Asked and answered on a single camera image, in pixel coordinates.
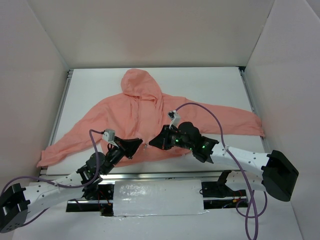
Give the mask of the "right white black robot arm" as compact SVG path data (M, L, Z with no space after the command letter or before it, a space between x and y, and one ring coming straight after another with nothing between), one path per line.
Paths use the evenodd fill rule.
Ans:
M273 198L288 202L292 197L299 171L280 151L258 153L224 146L215 139L200 134L191 122L178 127L164 125L161 132L149 142L150 146L168 151L172 147L187 149L200 162L222 164L255 174L255 190L266 191Z

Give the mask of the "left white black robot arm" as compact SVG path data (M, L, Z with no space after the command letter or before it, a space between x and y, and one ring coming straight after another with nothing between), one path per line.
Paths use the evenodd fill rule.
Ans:
M98 194L98 185L123 157L131 159L142 139L115 138L107 154L94 153L77 171L55 181L38 182L23 187L20 183L7 186L0 195L0 231L8 233L26 225L26 220L62 202Z

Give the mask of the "salmon pink hooded jacket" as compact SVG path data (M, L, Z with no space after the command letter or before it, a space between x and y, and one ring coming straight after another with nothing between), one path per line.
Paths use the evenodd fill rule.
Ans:
M163 125L170 123L168 113L177 110L183 122L191 122L204 134L263 136L262 122L254 113L229 106L212 105L163 93L156 80L145 70L132 68L120 83L122 92L102 99L55 144L41 153L39 167L52 166L67 156L100 143L108 152L101 132L112 129L121 139L142 139L132 159L123 158L119 165L161 161L188 154L187 149L161 150L150 146Z

